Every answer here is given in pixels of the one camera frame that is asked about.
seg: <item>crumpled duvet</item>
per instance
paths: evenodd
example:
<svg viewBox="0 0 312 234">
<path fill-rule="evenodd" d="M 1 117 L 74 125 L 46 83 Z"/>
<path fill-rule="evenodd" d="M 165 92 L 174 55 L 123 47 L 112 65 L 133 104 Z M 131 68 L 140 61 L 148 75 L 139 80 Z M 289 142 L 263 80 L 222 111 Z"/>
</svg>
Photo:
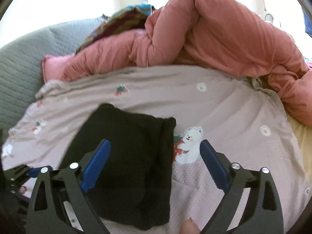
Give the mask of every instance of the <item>crumpled duvet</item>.
<svg viewBox="0 0 312 234">
<path fill-rule="evenodd" d="M 312 127 L 312 70 L 287 33 L 235 0 L 170 0 L 145 29 L 103 38 L 70 58 L 60 80 L 163 64 L 267 75 L 286 111 Z"/>
</svg>

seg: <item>yellow fabric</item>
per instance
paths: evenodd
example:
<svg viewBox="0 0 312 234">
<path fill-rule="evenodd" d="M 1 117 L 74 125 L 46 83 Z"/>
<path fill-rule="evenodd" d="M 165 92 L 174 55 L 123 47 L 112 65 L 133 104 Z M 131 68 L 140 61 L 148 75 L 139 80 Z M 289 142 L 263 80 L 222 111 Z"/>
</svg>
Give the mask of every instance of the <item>yellow fabric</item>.
<svg viewBox="0 0 312 234">
<path fill-rule="evenodd" d="M 289 114 L 287 118 L 297 137 L 303 156 L 303 165 L 310 180 L 310 187 L 312 187 L 312 128 L 300 123 Z"/>
</svg>

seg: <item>blue gripper pad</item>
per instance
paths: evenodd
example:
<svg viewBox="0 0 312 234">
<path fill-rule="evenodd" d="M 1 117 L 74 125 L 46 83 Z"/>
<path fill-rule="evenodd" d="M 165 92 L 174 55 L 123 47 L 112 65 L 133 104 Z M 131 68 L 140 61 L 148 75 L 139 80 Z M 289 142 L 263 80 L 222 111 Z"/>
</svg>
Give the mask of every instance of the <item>blue gripper pad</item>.
<svg viewBox="0 0 312 234">
<path fill-rule="evenodd" d="M 38 167 L 38 168 L 30 168 L 30 170 L 26 174 L 30 178 L 37 178 L 43 167 L 47 167 L 49 169 L 49 171 L 53 170 L 50 165 L 46 165 L 46 166 L 42 166 L 42 167 Z"/>
<path fill-rule="evenodd" d="M 82 182 L 80 188 L 83 192 L 87 192 L 96 185 L 96 181 L 99 178 L 104 165 L 110 156 L 111 145 L 108 140 L 105 140 L 102 145 L 100 145 L 98 151 L 95 153 L 94 157 L 91 159 L 85 171 L 82 174 Z"/>
<path fill-rule="evenodd" d="M 200 155 L 202 156 L 216 186 L 223 190 L 224 193 L 228 192 L 230 190 L 228 173 L 216 155 L 221 153 L 217 153 L 207 140 L 203 140 L 200 143 L 199 149 Z"/>
</svg>

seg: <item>multicolored striped fabric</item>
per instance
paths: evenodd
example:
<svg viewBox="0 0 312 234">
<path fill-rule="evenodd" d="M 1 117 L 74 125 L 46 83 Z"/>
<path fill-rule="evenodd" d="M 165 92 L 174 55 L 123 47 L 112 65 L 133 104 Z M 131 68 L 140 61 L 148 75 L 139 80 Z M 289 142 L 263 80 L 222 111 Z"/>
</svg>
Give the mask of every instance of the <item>multicolored striped fabric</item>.
<svg viewBox="0 0 312 234">
<path fill-rule="evenodd" d="M 155 10 L 150 4 L 127 6 L 107 18 L 79 46 L 76 54 L 99 39 L 131 29 L 144 29 L 147 17 Z"/>
</svg>

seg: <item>gray mattress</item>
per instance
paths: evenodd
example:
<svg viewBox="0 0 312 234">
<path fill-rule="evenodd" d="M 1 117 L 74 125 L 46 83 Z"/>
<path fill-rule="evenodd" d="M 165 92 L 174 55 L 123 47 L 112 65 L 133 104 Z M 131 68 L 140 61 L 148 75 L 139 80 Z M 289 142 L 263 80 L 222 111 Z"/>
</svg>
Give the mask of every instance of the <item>gray mattress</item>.
<svg viewBox="0 0 312 234">
<path fill-rule="evenodd" d="M 22 36 L 0 49 L 0 129 L 8 130 L 35 101 L 43 85 L 44 55 L 71 54 L 104 18 L 77 20 L 49 26 Z"/>
</svg>

